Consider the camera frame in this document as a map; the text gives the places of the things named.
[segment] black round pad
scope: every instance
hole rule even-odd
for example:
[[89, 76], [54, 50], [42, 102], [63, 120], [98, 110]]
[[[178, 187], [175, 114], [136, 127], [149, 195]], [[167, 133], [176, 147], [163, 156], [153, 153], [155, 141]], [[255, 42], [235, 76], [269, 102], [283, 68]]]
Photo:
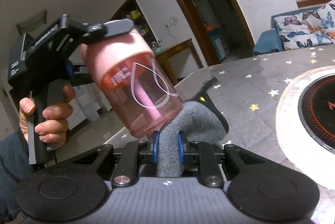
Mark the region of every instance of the black round pad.
[[335, 153], [335, 75], [310, 84], [300, 96], [298, 110], [309, 135]]
[[72, 164], [28, 176], [16, 187], [16, 199], [26, 217], [63, 222], [95, 210], [107, 192], [105, 182], [96, 173]]
[[298, 172], [278, 176], [239, 174], [229, 185], [228, 195], [236, 208], [253, 218], [284, 222], [310, 217], [319, 200], [319, 189]]
[[40, 193], [51, 199], [68, 198], [76, 193], [78, 190], [78, 183], [71, 177], [52, 177], [46, 179], [40, 185]]

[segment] human hand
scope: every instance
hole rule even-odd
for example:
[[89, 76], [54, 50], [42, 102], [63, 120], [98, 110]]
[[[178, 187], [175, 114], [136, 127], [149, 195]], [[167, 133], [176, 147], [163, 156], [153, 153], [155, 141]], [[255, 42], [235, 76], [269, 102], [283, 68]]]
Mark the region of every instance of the human hand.
[[[40, 140], [44, 143], [55, 143], [59, 148], [65, 144], [66, 130], [68, 129], [67, 118], [72, 114], [73, 108], [68, 104], [75, 97], [74, 89], [71, 85], [63, 88], [65, 102], [51, 105], [44, 109], [42, 115], [46, 119], [43, 123], [35, 127], [35, 131], [40, 135]], [[20, 128], [24, 138], [28, 142], [28, 116], [35, 111], [35, 104], [27, 97], [20, 101]]]

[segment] wall outlet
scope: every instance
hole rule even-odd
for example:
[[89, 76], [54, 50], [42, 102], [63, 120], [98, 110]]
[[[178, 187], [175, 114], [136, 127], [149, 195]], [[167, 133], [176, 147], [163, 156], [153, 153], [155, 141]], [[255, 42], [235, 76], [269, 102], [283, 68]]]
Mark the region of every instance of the wall outlet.
[[166, 27], [170, 27], [172, 25], [175, 25], [177, 22], [177, 19], [175, 17], [172, 17], [169, 19], [168, 23], [166, 23]]

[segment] butterfly pattern fabric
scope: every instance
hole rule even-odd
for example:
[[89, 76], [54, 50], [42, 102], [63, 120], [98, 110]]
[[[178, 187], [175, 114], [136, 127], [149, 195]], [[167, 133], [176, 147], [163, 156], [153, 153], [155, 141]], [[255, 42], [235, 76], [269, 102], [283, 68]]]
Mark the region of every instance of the butterfly pattern fabric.
[[280, 39], [281, 39], [282, 42], [290, 42], [290, 40], [287, 39], [284, 35], [281, 35]]
[[334, 27], [334, 22], [333, 22], [333, 18], [331, 16], [331, 13], [328, 12], [327, 13], [327, 20], [325, 19], [321, 19], [321, 23], [323, 25], [324, 29], [328, 29], [328, 28], [333, 28]]
[[335, 40], [335, 31], [328, 31], [327, 35], [331, 38]]
[[284, 26], [287, 25], [301, 25], [296, 16], [285, 17]]
[[278, 25], [278, 22], [276, 20], [273, 20], [273, 24], [277, 31], [282, 31], [281, 27]]
[[316, 32], [324, 33], [324, 31], [323, 31], [323, 29], [321, 28], [321, 26], [313, 27], [313, 26], [311, 26], [311, 25], [308, 25], [308, 29], [309, 29], [310, 33], [316, 33]]
[[331, 7], [335, 11], [335, 5], [333, 3], [329, 3], [329, 7]]
[[296, 45], [303, 49], [303, 48], [306, 48], [306, 47], [311, 47], [313, 45], [313, 42], [311, 39], [307, 39], [307, 42], [306, 43], [301, 43], [300, 41], [296, 41]]
[[324, 33], [315, 33], [316, 38], [318, 39], [318, 43], [319, 45], [322, 45], [323, 42], [323, 38], [331, 41], [331, 37], [329, 37], [328, 35], [324, 34]]
[[335, 44], [335, 0], [272, 18], [284, 50]]
[[318, 13], [318, 11], [307, 11], [307, 12], [303, 12], [303, 20], [306, 20], [310, 15], [314, 16], [317, 19], [321, 20], [321, 17]]

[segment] dark sleeve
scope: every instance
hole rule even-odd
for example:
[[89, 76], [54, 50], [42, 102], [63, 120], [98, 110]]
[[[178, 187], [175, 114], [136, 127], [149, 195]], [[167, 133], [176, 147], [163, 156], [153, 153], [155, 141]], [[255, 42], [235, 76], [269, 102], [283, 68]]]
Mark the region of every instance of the dark sleeve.
[[0, 223], [16, 218], [16, 185], [33, 171], [28, 162], [28, 144], [17, 130], [0, 142]]

